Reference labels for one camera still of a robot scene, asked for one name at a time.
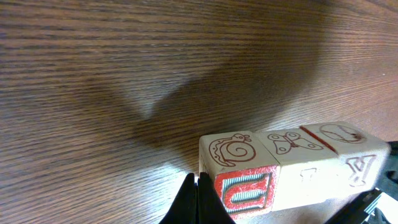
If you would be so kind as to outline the wooden block green side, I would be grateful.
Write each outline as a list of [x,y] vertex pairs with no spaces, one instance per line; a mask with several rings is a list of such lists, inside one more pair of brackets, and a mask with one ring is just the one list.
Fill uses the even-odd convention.
[[338,155],[305,131],[285,129],[256,133],[280,164],[273,211],[324,202],[333,193]]

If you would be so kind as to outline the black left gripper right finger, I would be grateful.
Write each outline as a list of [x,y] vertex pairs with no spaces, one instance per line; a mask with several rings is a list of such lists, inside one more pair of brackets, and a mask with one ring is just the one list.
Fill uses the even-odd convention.
[[198,179],[198,223],[199,224],[235,224],[228,215],[213,182],[206,172],[201,172]]

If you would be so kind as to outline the wooden letter X block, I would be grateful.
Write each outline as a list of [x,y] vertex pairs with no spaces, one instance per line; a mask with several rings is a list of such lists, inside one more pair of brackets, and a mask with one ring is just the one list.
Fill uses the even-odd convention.
[[300,129],[337,154],[331,174],[333,197],[371,190],[391,153],[387,142],[346,122],[308,124]]

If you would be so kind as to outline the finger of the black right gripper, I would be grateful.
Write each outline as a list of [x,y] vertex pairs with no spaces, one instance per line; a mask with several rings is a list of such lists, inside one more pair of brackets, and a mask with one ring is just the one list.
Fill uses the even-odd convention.
[[326,224],[397,223],[397,142],[392,141],[389,145],[392,152],[378,187],[359,194]]

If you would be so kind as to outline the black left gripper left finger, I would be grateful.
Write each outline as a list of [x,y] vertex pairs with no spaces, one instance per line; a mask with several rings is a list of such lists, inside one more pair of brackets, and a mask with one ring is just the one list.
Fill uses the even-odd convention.
[[159,224],[195,224],[197,222],[196,212],[197,185],[194,173],[189,173]]

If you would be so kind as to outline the red letter U block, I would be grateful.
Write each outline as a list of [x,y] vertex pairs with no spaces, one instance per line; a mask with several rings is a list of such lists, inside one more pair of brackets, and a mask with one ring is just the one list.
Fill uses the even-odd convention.
[[198,148],[199,171],[209,174],[231,218],[272,210],[280,164],[252,132],[205,135]]

